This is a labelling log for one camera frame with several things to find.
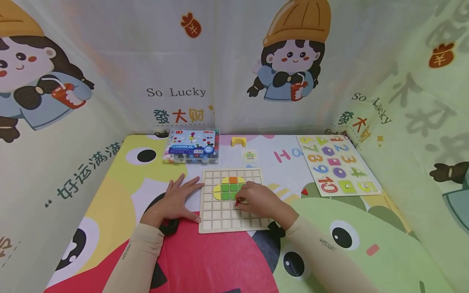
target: clear plastic case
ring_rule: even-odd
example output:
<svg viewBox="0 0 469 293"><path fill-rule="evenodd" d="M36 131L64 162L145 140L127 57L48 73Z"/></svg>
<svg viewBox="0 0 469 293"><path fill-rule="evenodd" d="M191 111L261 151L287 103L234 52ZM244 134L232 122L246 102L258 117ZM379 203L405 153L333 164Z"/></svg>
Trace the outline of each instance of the clear plastic case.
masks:
<svg viewBox="0 0 469 293"><path fill-rule="evenodd" d="M220 132L216 128L206 130L174 128L169 133L163 162L167 164L218 164L219 138Z"/></svg>

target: yellow puzzle piece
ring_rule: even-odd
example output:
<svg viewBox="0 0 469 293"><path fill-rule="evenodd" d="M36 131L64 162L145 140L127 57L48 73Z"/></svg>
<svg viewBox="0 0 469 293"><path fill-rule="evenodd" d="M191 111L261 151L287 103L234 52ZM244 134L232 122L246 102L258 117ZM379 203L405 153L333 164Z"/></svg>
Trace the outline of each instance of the yellow puzzle piece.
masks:
<svg viewBox="0 0 469 293"><path fill-rule="evenodd" d="M246 138L245 137L237 137L233 136L231 138L231 146L235 146L237 144L242 144L242 147L246 147Z"/></svg>

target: pattern card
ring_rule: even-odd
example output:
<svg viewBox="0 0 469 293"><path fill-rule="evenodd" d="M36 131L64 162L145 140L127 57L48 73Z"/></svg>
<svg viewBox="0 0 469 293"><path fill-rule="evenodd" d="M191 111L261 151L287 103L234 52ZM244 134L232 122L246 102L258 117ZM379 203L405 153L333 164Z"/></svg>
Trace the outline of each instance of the pattern card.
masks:
<svg viewBox="0 0 469 293"><path fill-rule="evenodd" d="M247 181L262 184L258 168L203 170L199 233L268 230L270 220L235 207L236 193Z"/></svg>
<svg viewBox="0 0 469 293"><path fill-rule="evenodd" d="M296 138L322 197L381 194L381 185L346 136Z"/></svg>
<svg viewBox="0 0 469 293"><path fill-rule="evenodd" d="M241 161L243 164L259 163L257 150L241 150Z"/></svg>

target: knit hat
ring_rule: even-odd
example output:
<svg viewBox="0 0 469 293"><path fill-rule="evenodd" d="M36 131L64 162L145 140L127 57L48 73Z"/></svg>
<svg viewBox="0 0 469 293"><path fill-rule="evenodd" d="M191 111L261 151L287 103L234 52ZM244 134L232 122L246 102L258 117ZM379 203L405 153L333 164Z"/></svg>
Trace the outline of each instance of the knit hat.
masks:
<svg viewBox="0 0 469 293"><path fill-rule="evenodd" d="M0 2L0 38L14 36L43 37L39 24L11 0Z"/></svg>
<svg viewBox="0 0 469 293"><path fill-rule="evenodd" d="M331 8L327 0L291 0L273 19L263 45L286 40L324 43L330 26Z"/></svg>

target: black bow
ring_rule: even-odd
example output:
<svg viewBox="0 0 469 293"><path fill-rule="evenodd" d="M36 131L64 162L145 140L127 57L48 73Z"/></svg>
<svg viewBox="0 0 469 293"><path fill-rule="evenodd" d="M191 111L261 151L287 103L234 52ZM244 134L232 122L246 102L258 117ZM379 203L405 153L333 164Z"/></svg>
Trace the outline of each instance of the black bow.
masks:
<svg viewBox="0 0 469 293"><path fill-rule="evenodd" d="M304 80L304 73L297 72L292 75L280 71L275 74L273 77L272 85L276 88L283 86L286 83L294 84L294 83L301 83Z"/></svg>

